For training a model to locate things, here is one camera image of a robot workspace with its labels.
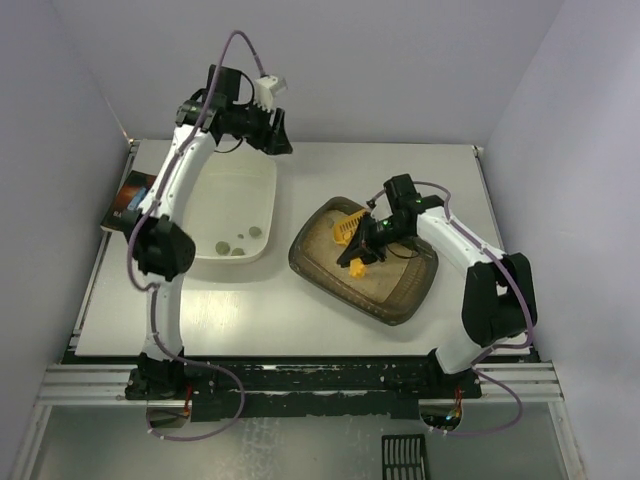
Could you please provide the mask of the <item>yellow litter scoop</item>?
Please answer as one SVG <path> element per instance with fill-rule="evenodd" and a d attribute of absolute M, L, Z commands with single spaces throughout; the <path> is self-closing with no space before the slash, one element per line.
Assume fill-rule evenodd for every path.
<path fill-rule="evenodd" d="M 366 212 L 366 209 L 360 209 L 334 224 L 332 233 L 333 241 L 336 245 L 346 247 L 349 244 L 359 226 L 360 220 Z M 366 275 L 366 271 L 367 267 L 361 259 L 356 258 L 350 261 L 349 275 L 352 278 L 363 278 Z"/>

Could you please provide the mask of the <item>dark brown litter box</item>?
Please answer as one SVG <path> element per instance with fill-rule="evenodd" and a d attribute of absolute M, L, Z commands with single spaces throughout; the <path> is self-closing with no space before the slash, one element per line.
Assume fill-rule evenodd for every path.
<path fill-rule="evenodd" d="M 389 326 L 408 321 L 427 297 L 439 265 L 422 240 L 393 244 L 384 262 L 364 268 L 356 278 L 337 264 L 345 247 L 333 227 L 362 206 L 345 197 L 325 202 L 303 225 L 288 254 L 290 268 L 303 279 L 350 307 Z"/>

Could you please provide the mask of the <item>white plastic bin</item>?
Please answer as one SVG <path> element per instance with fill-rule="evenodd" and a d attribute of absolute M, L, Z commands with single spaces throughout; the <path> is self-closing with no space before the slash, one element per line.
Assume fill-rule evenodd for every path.
<path fill-rule="evenodd" d="M 277 187 L 275 161 L 242 147 L 231 153 L 215 153 L 204 165 L 191 192 L 182 229 L 196 245 L 195 261 L 202 265 L 246 264 L 264 253 L 272 225 Z M 260 237 L 249 229 L 257 226 Z M 215 245 L 230 245 L 226 256 Z M 243 256 L 232 256 L 243 248 Z"/>

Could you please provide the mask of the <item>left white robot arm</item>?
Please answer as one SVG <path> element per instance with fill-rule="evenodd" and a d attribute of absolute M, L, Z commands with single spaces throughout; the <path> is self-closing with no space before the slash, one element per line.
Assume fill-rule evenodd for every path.
<path fill-rule="evenodd" d="M 147 296 L 147 331 L 136 371 L 149 383 L 170 387 L 184 375 L 181 291 L 196 244 L 182 224 L 205 163 L 224 136 L 270 156 L 293 151 L 285 113 L 276 105 L 285 79 L 261 74 L 250 83 L 250 100 L 242 103 L 240 87 L 246 77 L 240 70 L 210 66 L 206 85 L 177 109 L 171 147 L 149 192 L 121 219 L 129 280 Z"/>

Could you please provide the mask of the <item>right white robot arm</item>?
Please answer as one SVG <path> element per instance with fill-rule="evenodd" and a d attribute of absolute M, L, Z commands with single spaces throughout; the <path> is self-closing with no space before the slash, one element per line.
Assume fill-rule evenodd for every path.
<path fill-rule="evenodd" d="M 436 347 L 439 370 L 468 370 L 496 349 L 524 349 L 533 343 L 537 307 L 531 264 L 522 253 L 508 254 L 469 230 L 451 211 L 451 192 L 423 196 L 408 174 L 383 186 L 391 214 L 381 220 L 365 211 L 337 259 L 342 268 L 386 260 L 388 246 L 409 239 L 428 243 L 462 275 L 463 331 Z"/>

